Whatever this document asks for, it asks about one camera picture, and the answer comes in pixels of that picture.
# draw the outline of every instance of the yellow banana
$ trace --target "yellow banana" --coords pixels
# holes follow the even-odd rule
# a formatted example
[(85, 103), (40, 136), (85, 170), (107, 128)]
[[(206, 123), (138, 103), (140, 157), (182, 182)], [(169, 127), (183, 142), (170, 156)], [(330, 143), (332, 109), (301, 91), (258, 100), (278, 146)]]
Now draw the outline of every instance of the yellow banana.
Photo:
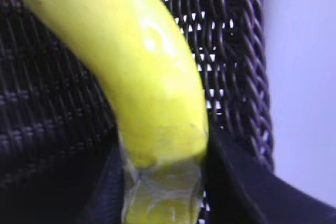
[(24, 0), (97, 76), (118, 124), (122, 222), (194, 224), (208, 122), (191, 51), (160, 0)]

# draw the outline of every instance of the banana peel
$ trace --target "banana peel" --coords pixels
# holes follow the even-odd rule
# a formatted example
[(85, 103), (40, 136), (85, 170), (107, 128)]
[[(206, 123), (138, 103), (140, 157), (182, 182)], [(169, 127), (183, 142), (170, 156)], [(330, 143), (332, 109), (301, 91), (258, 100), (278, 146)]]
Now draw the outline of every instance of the banana peel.
[(191, 51), (160, 0), (23, 0), (97, 77), (116, 115), (122, 222), (194, 224), (208, 120)]

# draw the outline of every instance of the black mesh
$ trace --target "black mesh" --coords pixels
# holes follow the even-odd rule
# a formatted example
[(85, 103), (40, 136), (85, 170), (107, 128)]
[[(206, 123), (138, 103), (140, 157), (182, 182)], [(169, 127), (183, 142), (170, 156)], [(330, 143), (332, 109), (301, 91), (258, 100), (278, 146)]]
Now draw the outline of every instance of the black mesh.
[[(262, 0), (162, 1), (192, 49), (209, 115), (272, 171)], [(0, 0), (1, 214), (118, 223), (114, 131), (94, 76), (20, 0)]]

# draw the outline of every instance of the white wall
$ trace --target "white wall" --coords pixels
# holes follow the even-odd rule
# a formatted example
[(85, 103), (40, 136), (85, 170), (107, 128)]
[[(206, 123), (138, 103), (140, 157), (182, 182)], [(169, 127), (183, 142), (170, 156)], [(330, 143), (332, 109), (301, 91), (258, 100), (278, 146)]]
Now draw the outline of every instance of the white wall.
[(336, 0), (265, 0), (276, 174), (336, 206)]

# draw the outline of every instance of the black strap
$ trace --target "black strap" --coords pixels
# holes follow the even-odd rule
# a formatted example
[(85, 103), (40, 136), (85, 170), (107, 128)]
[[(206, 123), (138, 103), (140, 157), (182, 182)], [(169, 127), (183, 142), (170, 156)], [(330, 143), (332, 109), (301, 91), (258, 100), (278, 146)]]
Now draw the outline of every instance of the black strap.
[(206, 162), (210, 223), (335, 224), (336, 209), (266, 170), (214, 122)]

